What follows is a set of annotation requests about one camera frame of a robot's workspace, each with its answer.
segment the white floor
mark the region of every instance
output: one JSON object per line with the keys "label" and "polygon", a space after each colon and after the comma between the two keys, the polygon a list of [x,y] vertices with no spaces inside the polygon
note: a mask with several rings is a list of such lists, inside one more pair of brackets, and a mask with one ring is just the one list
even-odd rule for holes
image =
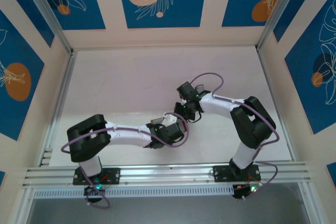
{"label": "white floor", "polygon": [[[273,117],[281,140],[265,147],[257,160],[290,160],[254,47],[151,47],[78,52],[49,165],[78,165],[60,151],[71,126],[97,113],[114,123],[149,123],[164,112],[172,112],[179,101],[176,88],[203,72],[217,72],[224,77],[224,86],[217,94],[242,99],[256,96]],[[213,90],[220,80],[207,76],[194,84]],[[108,146],[99,156],[103,165],[227,162],[239,142],[231,120],[203,114],[201,121],[190,124],[190,138],[179,148]]]}

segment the black mounting plate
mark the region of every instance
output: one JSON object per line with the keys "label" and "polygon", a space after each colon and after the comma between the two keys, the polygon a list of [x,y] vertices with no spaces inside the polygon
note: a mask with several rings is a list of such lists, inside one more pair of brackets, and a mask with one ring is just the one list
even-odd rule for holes
{"label": "black mounting plate", "polygon": [[[103,168],[101,174],[103,176],[107,176],[112,180],[112,182],[109,179],[104,179],[103,181],[99,182],[101,185],[118,185],[120,180],[120,168]],[[74,174],[74,180],[72,181],[72,184],[75,186],[85,186],[89,183],[85,179],[80,167],[78,167],[75,170]]]}
{"label": "black mounting plate", "polygon": [[255,180],[260,181],[260,171],[258,165],[250,165],[241,170],[241,177],[236,178],[230,171],[229,165],[218,165],[213,167],[215,182],[247,182],[250,174]]}

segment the perforated strip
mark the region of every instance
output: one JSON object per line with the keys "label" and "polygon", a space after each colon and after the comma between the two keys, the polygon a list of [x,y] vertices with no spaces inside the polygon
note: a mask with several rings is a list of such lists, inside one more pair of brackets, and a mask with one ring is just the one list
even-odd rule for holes
{"label": "perforated strip", "polygon": [[[57,188],[37,189],[35,199],[64,199],[83,198],[84,189],[81,188]],[[108,198],[127,197],[172,197],[172,196],[210,196],[233,195],[232,185],[211,186],[160,186],[160,187],[114,187],[108,188],[105,195]]]}

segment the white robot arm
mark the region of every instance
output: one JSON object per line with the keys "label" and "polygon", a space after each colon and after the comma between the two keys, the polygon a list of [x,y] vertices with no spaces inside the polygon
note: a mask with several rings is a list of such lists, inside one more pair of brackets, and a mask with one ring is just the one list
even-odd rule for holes
{"label": "white robot arm", "polygon": [[212,94],[210,91],[199,93],[189,82],[181,85],[181,103],[175,104],[175,113],[186,120],[194,120],[195,113],[213,113],[232,119],[241,143],[230,160],[231,172],[236,178],[250,166],[260,151],[260,146],[275,131],[275,123],[255,97],[232,99]]}
{"label": "white robot arm", "polygon": [[94,115],[67,131],[71,161],[79,163],[88,177],[98,176],[102,167],[97,154],[108,145],[135,145],[142,148],[176,147],[173,143],[184,138],[183,121],[177,116],[165,114],[160,123],[141,126],[114,124],[105,121],[101,114]]}

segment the aluminum rail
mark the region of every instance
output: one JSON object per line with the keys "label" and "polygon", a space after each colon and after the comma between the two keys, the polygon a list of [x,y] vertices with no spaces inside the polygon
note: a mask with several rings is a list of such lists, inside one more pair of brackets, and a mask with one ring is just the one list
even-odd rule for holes
{"label": "aluminum rail", "polygon": [[[310,176],[304,162],[272,162],[279,172],[274,183],[309,182]],[[142,165],[142,166],[104,166],[121,168],[120,183],[117,186],[181,186],[181,185],[215,185],[212,167],[220,164],[190,165]],[[78,187],[72,184],[77,167],[36,167],[29,168],[23,188],[60,188]],[[269,180],[275,169],[259,165],[261,182]],[[222,183],[241,184],[241,182]]]}

